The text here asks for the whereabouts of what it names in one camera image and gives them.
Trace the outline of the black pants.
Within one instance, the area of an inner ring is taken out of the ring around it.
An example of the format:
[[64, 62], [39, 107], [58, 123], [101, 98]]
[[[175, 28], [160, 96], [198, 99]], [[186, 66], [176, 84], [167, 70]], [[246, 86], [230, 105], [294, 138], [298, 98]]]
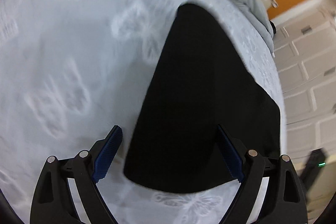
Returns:
[[195, 193], [243, 178], [246, 150], [280, 156], [280, 109], [218, 21], [179, 6], [123, 168], [141, 186]]

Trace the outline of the white wardrobe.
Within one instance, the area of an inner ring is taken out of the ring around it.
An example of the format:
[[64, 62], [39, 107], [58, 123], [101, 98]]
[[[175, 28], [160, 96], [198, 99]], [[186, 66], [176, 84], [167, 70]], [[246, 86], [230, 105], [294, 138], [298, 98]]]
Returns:
[[335, 193], [335, 10], [311, 9], [279, 25], [274, 54], [296, 170], [303, 173], [314, 150], [326, 156], [307, 191], [308, 222], [314, 223]]

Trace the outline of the butterfly print bed sheet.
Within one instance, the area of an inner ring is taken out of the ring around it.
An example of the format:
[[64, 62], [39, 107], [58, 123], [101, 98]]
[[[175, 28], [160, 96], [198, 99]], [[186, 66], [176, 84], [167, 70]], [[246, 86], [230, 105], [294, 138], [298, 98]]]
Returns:
[[[123, 145], [98, 188], [119, 223], [218, 223], [239, 183], [197, 194], [145, 189], [122, 173], [175, 12], [191, 0], [1, 0], [1, 190], [29, 222], [45, 160], [73, 157], [114, 125]], [[248, 70], [284, 107], [263, 37], [229, 0], [195, 0], [219, 17]]]

